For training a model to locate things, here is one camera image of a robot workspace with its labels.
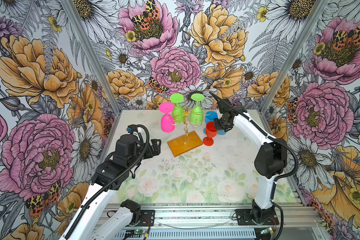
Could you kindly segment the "red wine glass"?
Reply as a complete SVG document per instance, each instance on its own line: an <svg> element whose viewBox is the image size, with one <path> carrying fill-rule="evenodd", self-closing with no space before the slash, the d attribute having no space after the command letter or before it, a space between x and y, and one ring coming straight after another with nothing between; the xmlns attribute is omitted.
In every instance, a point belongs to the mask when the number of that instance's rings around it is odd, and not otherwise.
<svg viewBox="0 0 360 240"><path fill-rule="evenodd" d="M215 124L213 121L208 122L206 125L206 137L203 139L203 144L206 146L212 146L214 144L214 137L218 134L218 131L215 129Z"/></svg>

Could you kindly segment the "pink wine glass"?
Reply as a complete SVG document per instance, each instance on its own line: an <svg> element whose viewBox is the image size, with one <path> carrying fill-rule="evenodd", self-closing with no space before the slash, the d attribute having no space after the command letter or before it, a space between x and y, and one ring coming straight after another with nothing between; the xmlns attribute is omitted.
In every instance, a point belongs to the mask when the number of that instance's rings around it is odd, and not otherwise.
<svg viewBox="0 0 360 240"><path fill-rule="evenodd" d="M162 103L159 106L159 111L164 113L161 118L161 130L164 133L171 133L175 130L175 123L172 119L170 113L174 110L174 105L172 103Z"/></svg>

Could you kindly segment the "green wine glass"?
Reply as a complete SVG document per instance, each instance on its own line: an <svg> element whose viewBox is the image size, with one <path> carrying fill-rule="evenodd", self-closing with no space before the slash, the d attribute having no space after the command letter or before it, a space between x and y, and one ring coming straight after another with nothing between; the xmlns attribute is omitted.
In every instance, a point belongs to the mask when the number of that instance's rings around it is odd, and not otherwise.
<svg viewBox="0 0 360 240"><path fill-rule="evenodd" d="M172 111L172 117L175 124L180 124L184 121L185 110L180 105L184 101L184 96L179 93L175 93L170 96L170 101L174 104L174 109Z"/></svg>
<svg viewBox="0 0 360 240"><path fill-rule="evenodd" d="M200 103L204 101L205 96L202 94L192 94L191 99L196 103L196 105L191 109L190 121L194 125L200 125L203 122L203 109L200 106Z"/></svg>

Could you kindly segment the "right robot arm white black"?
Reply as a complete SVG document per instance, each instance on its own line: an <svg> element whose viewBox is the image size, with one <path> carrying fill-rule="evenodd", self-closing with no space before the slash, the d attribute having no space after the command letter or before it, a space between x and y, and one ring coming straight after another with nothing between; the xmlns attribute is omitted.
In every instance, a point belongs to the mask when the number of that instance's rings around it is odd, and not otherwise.
<svg viewBox="0 0 360 240"><path fill-rule="evenodd" d="M274 219L277 182L295 174L298 169L298 160L294 152L286 141L277 139L259 126L247 110L233 107L228 99L221 99L215 94L211 96L217 101L218 110L222 114L220 118L214 119L215 128L224 132L237 128L258 147L254 166L261 178L252 203L250 219L255 224Z"/></svg>

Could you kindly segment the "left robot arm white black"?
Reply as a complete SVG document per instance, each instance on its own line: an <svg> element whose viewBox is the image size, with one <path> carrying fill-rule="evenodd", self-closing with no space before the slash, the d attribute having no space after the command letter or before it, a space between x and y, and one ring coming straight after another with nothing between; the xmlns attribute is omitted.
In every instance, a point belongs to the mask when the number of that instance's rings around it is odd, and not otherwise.
<svg viewBox="0 0 360 240"><path fill-rule="evenodd" d="M86 196L71 223L60 237L62 240L113 240L123 228L139 223L141 205L125 200L116 212L100 227L96 224L103 211L115 196L130 172L137 169L142 160L161 153L160 139L143 140L134 134L122 135L100 164L91 179Z"/></svg>

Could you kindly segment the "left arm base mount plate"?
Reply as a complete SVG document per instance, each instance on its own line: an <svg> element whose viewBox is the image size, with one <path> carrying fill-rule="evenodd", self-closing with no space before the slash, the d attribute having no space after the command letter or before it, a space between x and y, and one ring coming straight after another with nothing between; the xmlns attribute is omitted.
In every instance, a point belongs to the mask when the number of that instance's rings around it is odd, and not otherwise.
<svg viewBox="0 0 360 240"><path fill-rule="evenodd" d="M136 227L152 227L155 223L155 210L141 210L141 215Z"/></svg>

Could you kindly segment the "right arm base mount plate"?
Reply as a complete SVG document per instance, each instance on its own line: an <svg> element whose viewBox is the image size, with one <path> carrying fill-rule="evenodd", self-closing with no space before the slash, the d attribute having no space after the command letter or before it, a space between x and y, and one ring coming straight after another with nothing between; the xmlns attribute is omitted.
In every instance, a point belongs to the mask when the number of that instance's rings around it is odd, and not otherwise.
<svg viewBox="0 0 360 240"><path fill-rule="evenodd" d="M260 226L260 225L279 225L276 211L273 209L236 209L234 218L239 226Z"/></svg>

